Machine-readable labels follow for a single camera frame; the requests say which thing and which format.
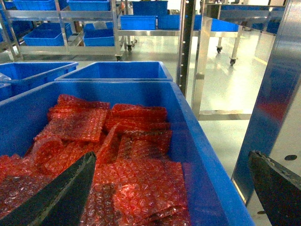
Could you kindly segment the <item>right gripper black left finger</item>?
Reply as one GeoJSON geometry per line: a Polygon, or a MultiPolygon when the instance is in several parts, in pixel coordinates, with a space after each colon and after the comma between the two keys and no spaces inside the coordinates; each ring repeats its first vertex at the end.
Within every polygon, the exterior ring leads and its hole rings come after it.
{"type": "Polygon", "coordinates": [[[78,226],[95,172],[88,152],[51,183],[1,219],[2,226],[78,226]]]}

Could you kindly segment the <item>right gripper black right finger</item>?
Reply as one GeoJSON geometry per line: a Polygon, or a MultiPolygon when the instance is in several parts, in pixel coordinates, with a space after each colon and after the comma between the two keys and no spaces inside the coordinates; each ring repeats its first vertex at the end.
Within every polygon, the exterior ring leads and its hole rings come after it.
{"type": "Polygon", "coordinates": [[[301,224],[301,177],[259,151],[248,155],[256,194],[273,226],[301,224]]]}

